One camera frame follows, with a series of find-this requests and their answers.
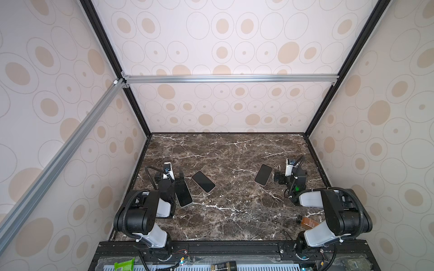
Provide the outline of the phone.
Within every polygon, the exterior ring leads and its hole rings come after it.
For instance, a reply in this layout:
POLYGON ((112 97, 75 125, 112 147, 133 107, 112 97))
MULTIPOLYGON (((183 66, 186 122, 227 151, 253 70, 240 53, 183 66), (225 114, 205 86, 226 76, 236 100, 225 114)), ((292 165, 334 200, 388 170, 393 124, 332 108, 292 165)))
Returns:
POLYGON ((206 193, 212 192, 216 187, 216 184, 201 171, 196 172, 192 180, 206 193))
POLYGON ((181 208, 187 207, 193 203, 190 190, 184 180, 175 181, 175 193, 181 208))

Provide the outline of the purple smartphone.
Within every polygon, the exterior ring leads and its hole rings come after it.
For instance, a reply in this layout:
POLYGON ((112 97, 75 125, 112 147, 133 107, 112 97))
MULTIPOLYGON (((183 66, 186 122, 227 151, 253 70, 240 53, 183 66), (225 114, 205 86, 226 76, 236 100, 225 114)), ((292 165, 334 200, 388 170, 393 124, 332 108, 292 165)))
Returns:
POLYGON ((273 169, 270 166, 262 164, 259 171, 254 177, 254 182, 261 186, 266 186, 273 169))

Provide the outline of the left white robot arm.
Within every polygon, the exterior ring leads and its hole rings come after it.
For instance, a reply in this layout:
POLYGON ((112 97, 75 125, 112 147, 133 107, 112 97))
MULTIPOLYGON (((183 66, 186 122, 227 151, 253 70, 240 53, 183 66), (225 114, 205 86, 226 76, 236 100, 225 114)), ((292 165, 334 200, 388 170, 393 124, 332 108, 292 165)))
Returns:
POLYGON ((114 230, 140 245, 163 253, 172 252, 170 235, 162 230, 156 219, 172 218, 175 210, 175 177, 172 172, 158 179, 157 190, 131 190, 125 196, 113 221, 114 230))

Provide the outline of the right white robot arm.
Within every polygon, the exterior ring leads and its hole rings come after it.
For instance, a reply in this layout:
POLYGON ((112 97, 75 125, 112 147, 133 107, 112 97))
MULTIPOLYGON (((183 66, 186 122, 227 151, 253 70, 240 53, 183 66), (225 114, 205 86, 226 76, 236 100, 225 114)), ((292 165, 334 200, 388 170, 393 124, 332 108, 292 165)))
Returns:
POLYGON ((286 186, 284 197, 295 206, 324 211, 323 222, 298 235, 294 252, 302 255, 308 249, 355 240, 372 231, 373 221, 354 190, 340 187, 307 189, 306 176, 305 170, 293 166, 288 166, 284 173, 274 173, 274 181, 286 186))

